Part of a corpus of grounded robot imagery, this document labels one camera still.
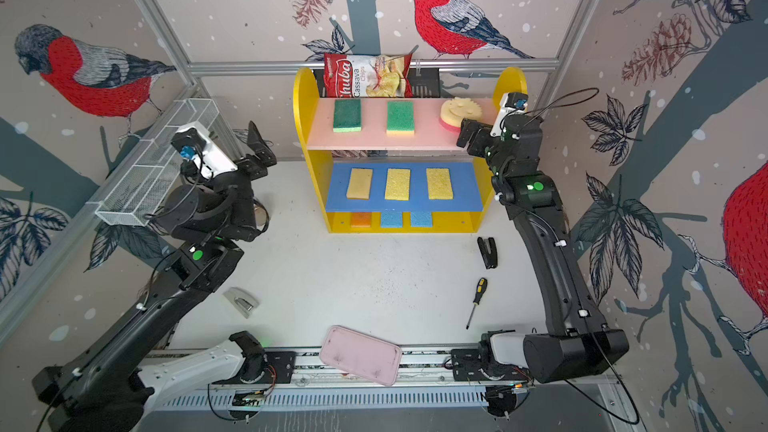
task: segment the white table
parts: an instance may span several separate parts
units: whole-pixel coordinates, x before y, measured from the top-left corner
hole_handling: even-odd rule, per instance
[[[170,348],[208,348],[237,331],[265,347],[318,347],[332,325],[400,345],[469,344],[487,331],[545,332],[531,259],[504,207],[480,229],[498,267],[485,270],[475,234],[329,234],[304,162],[281,162],[254,182],[271,214],[230,278],[179,323]],[[480,277],[488,290],[465,330]],[[230,287],[260,303],[250,319],[223,297]]]

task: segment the red and white snack bag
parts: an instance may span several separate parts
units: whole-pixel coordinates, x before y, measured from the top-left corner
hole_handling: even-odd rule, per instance
[[[411,54],[356,56],[325,54],[328,97],[413,97],[408,82]]]

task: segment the round sponge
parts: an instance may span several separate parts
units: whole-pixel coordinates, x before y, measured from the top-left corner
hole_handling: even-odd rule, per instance
[[[445,101],[440,107],[440,125],[447,130],[459,133],[462,129],[462,120],[480,120],[482,109],[472,99],[451,99]]]

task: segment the dark green sponge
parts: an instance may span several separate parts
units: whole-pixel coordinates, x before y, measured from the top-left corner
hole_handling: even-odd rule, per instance
[[[387,134],[412,136],[414,131],[413,102],[407,100],[388,102],[386,105]]]
[[[341,99],[333,103],[333,131],[358,132],[362,130],[360,99]]]

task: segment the screwdriver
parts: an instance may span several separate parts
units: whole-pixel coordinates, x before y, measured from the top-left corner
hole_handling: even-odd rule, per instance
[[[475,315],[475,309],[478,305],[480,305],[480,299],[485,293],[486,288],[488,288],[488,280],[483,277],[478,282],[477,291],[475,292],[475,304],[472,306],[472,312],[469,314],[469,320],[467,321],[467,330],[469,330],[469,323],[472,322],[472,316]]]

